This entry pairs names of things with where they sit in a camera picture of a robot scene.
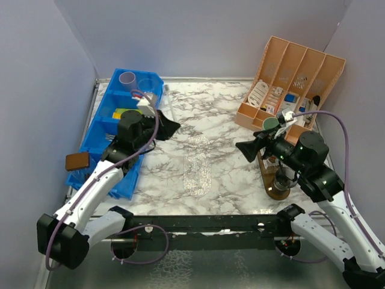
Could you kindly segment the green plastic cup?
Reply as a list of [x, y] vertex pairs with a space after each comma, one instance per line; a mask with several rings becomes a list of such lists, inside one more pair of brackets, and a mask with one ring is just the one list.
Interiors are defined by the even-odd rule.
[[277, 118], [275, 118], [275, 117], [268, 117], [268, 118], [266, 118], [263, 121], [262, 129], [263, 130], [269, 130], [269, 129], [273, 129], [276, 126], [279, 126], [279, 125], [280, 125], [280, 123], [279, 123]]

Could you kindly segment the clear square toothbrush holder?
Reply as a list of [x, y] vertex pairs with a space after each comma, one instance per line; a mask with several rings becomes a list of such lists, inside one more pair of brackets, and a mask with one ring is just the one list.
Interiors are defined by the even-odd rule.
[[279, 168], [279, 160], [276, 157], [271, 156], [266, 159], [262, 159], [261, 171], [263, 174], [275, 174]]

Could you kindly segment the dark blue plastic cup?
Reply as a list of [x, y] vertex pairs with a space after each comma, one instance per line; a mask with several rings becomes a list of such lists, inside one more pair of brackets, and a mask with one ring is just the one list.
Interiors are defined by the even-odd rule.
[[288, 167], [281, 167], [276, 171], [273, 180], [268, 187], [268, 192], [283, 194], [284, 192], [295, 187], [297, 182], [298, 176], [294, 170]]

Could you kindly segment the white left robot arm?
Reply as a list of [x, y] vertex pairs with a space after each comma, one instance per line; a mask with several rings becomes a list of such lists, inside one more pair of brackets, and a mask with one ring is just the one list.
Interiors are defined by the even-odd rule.
[[38, 251], [45, 256], [49, 271], [55, 270], [51, 261], [75, 269], [95, 244], [110, 235], [124, 238], [137, 230], [133, 214], [119, 206], [98, 219], [91, 217], [150, 144], [170, 139], [179, 128], [180, 124], [166, 118], [161, 110], [155, 110], [153, 117], [134, 110], [122, 114], [116, 136], [83, 186], [53, 215], [43, 214], [37, 221]]

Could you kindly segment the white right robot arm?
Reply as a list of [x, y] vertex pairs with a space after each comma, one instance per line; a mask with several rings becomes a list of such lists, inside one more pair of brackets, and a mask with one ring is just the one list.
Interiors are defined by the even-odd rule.
[[292, 145], [283, 136], [276, 136], [277, 130], [255, 132], [253, 141], [237, 142], [236, 147], [249, 162], [263, 149], [265, 158], [274, 156], [297, 173], [302, 191], [329, 216], [343, 238], [316, 225], [295, 204], [279, 212], [279, 233], [294, 232], [312, 243], [338, 267], [350, 288], [384, 288], [384, 258], [378, 252], [384, 244], [353, 214], [354, 206], [344, 192], [344, 183], [324, 163], [329, 148], [322, 136], [305, 131]]

